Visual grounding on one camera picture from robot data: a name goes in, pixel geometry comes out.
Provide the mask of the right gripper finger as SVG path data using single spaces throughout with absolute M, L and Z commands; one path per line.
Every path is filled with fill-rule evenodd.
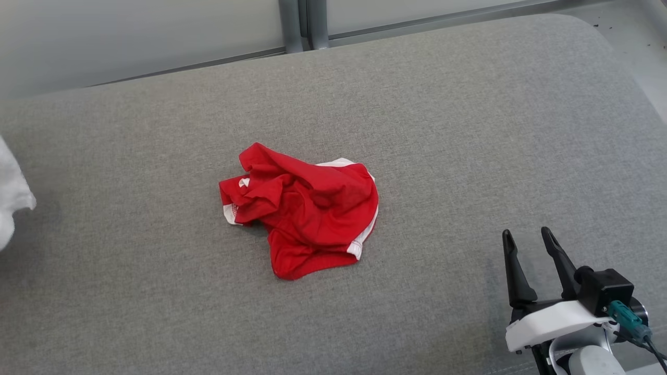
M 541 228 L 541 237 L 548 254 L 552 257 L 557 269 L 558 279 L 561 283 L 561 297 L 565 301 L 575 301 L 580 291 L 580 284 L 576 282 L 576 268 L 571 259 L 565 253 L 555 235 L 548 227 Z
M 530 287 L 518 258 L 518 247 L 510 232 L 502 232 L 503 258 L 507 273 L 508 301 L 512 308 L 520 309 L 537 301 L 536 291 Z

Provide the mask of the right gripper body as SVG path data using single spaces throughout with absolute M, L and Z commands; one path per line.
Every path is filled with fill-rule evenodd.
M 546 342 L 554 344 L 555 351 L 574 351 L 585 346 L 610 351 L 612 344 L 619 341 L 619 326 L 608 318 L 594 316 L 578 301 L 557 302 L 533 313 L 527 309 L 512 309 L 505 329 L 509 352 Z

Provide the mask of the red garment with white trim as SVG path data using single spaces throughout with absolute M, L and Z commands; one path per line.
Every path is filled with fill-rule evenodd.
M 339 158 L 309 164 L 261 143 L 240 154 L 244 174 L 220 181 L 231 225 L 261 223 L 274 275 L 297 280 L 358 262 L 379 213 L 376 180 Z

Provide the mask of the grey fabric sofa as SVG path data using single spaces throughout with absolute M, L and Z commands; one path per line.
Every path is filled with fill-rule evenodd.
M 502 231 L 541 298 L 634 283 L 667 354 L 667 124 L 603 36 L 531 15 L 0 105 L 36 197 L 0 252 L 0 375 L 522 375 Z M 254 142 L 376 178 L 352 266 L 281 281 L 218 182 Z

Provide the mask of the white cloth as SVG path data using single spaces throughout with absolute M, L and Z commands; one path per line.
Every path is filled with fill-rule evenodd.
M 33 210 L 36 198 L 23 175 L 14 154 L 0 136 L 0 252 L 9 244 L 15 231 L 14 213 Z

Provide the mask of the grey partition base rail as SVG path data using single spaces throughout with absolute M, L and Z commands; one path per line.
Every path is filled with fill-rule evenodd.
M 91 85 L 90 87 L 97 87 L 97 86 L 101 86 L 101 85 L 126 82 L 126 81 L 131 81 L 131 80 L 134 80 L 134 79 L 151 78 L 151 77 L 155 77 L 155 76 L 161 76 L 162 74 L 170 74 L 170 73 L 177 73 L 177 72 L 188 71 L 188 70 L 196 70 L 196 69 L 202 69 L 202 68 L 205 68 L 205 67 L 221 66 L 221 65 L 224 65 L 224 64 L 230 64 L 232 62 L 235 63 L 235 62 L 238 62 L 238 61 L 249 61 L 249 60 L 252 60 L 252 59 L 259 59 L 259 58 L 271 57 L 271 56 L 276 56 L 276 55 L 283 55 L 285 53 L 286 53 L 286 48 L 285 47 L 278 47 L 278 48 L 259 51 L 259 52 L 245 53 L 243 55 L 217 59 L 217 60 L 214 60 L 214 61 L 207 61 L 207 62 L 202 62 L 202 63 L 198 62 L 197 64 L 192 64 L 190 66 L 175 67 L 175 68 L 172 68 L 172 69 L 162 70 L 162 71 L 158 71 L 158 72 L 139 74 L 138 76 L 134 76 L 134 77 L 131 77 L 131 78 L 117 79 L 117 80 L 114 80 L 114 81 L 109 81 L 109 82 L 104 82 L 104 83 Z
M 584 0 L 521 0 L 521 2 L 496 5 L 473 10 L 463 10 L 453 14 L 438 15 L 400 23 L 386 24 L 374 28 L 349 31 L 329 36 L 329 43 L 335 46 L 366 41 L 382 40 L 393 36 L 410 35 L 434 29 L 451 28 L 461 24 L 520 17 L 524 15 L 547 14 L 583 4 Z

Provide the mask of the grey partition post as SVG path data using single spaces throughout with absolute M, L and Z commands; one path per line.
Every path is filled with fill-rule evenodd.
M 327 0 L 306 0 L 306 23 L 311 49 L 328 49 Z
M 300 0 L 278 0 L 285 53 L 303 52 Z

